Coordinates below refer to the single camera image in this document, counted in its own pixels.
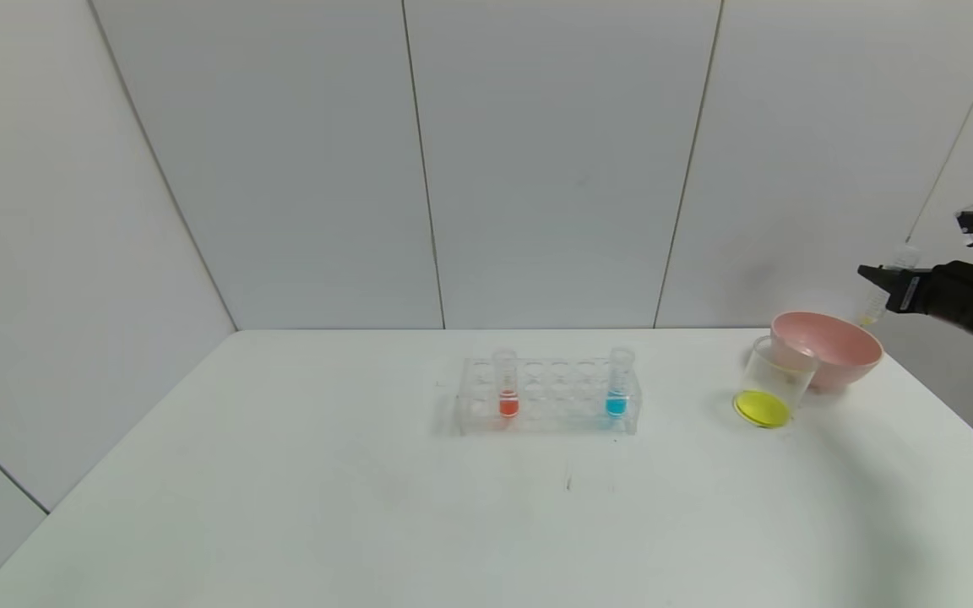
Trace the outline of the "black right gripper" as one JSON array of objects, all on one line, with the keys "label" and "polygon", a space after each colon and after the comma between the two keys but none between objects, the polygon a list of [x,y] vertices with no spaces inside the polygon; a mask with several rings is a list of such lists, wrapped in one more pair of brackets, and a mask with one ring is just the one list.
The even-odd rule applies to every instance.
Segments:
[{"label": "black right gripper", "polygon": [[929,316],[973,331],[973,263],[953,261],[911,270],[860,265],[857,273],[888,294],[890,312]]}]

